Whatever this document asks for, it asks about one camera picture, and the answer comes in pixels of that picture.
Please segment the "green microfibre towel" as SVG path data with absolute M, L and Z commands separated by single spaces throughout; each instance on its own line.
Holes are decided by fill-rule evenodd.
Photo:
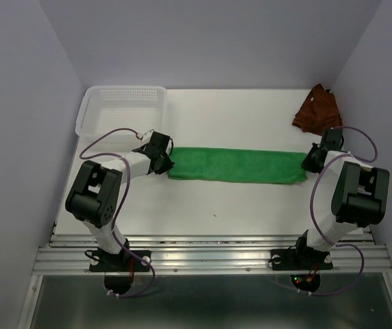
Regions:
M 301 167 L 306 154 L 208 147 L 177 147 L 172 180 L 204 180 L 242 184 L 298 184 L 308 177 Z

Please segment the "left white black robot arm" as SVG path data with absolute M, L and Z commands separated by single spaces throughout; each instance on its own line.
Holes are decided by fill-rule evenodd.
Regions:
M 115 270 L 124 269 L 129 262 L 127 239 L 117 228 L 117 217 L 131 180 L 151 173 L 161 175 L 174 166 L 170 158 L 173 139 L 154 130 L 139 134 L 127 128 L 126 131 L 135 133 L 142 145 L 124 155 L 88 154 L 98 142 L 121 130 L 117 128 L 104 134 L 80 152 L 83 163 L 65 201 L 66 211 L 89 229 L 98 249 L 106 253 L 107 264 Z

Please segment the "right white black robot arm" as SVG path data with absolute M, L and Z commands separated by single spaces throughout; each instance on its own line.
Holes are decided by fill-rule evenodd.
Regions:
M 362 134 L 373 147 L 373 157 L 361 158 L 344 151 L 345 130 Z M 318 175 L 309 201 L 313 227 L 298 238 L 292 251 L 297 266 L 308 267 L 316 259 L 324 259 L 346 235 L 358 228 L 377 225 L 384 219 L 390 173 L 372 166 L 377 158 L 378 148 L 373 139 L 355 127 L 331 127 L 322 133 L 320 143 L 312 144 L 301 167 Z M 315 195 L 326 173 L 336 175 L 336 184 L 330 214 L 319 221 L 315 216 Z

